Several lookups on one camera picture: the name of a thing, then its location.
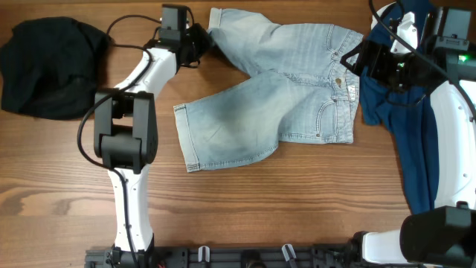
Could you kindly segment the black crumpled garment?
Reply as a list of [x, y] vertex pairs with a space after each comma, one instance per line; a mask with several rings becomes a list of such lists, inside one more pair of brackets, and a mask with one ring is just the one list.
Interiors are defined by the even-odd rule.
[[110, 38], [69, 17], [27, 20], [1, 47], [6, 112], [50, 120], [81, 118], [93, 106]]

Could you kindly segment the light blue denim shorts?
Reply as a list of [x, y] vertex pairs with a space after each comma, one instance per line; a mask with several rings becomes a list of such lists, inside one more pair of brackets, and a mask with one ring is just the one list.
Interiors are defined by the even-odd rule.
[[340, 62], [362, 41], [333, 24], [273, 23], [260, 13], [212, 8], [208, 32], [248, 79], [175, 107], [188, 172], [249, 165], [282, 141], [350, 144], [359, 78]]

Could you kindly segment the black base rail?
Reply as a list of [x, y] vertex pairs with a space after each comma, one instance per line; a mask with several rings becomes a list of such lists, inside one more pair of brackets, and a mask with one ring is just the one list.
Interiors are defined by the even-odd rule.
[[155, 247], [135, 254], [118, 247], [89, 250], [85, 267], [150, 267], [150, 268], [371, 268], [355, 246], [344, 244], [294, 247], [222, 248], [201, 246]]

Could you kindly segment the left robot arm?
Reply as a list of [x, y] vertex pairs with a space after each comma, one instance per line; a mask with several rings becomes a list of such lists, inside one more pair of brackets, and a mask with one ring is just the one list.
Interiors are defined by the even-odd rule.
[[94, 152], [111, 179], [117, 220], [115, 242], [105, 254], [108, 267], [159, 265], [147, 201], [158, 150], [155, 100], [181, 67], [197, 67], [212, 43], [187, 6], [163, 4], [158, 22], [131, 74], [95, 96]]

